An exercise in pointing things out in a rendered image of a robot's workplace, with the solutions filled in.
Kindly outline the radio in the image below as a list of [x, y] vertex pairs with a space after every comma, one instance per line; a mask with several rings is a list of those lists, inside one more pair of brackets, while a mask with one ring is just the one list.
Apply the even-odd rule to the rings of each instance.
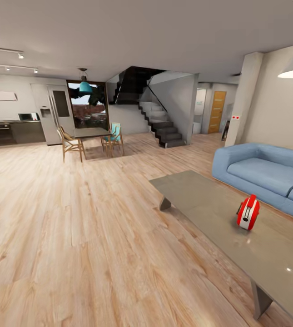
[[259, 214], [259, 207], [260, 203], [255, 195], [252, 194], [250, 198], [246, 198], [240, 212], [237, 212], [237, 224], [244, 229], [251, 230]]

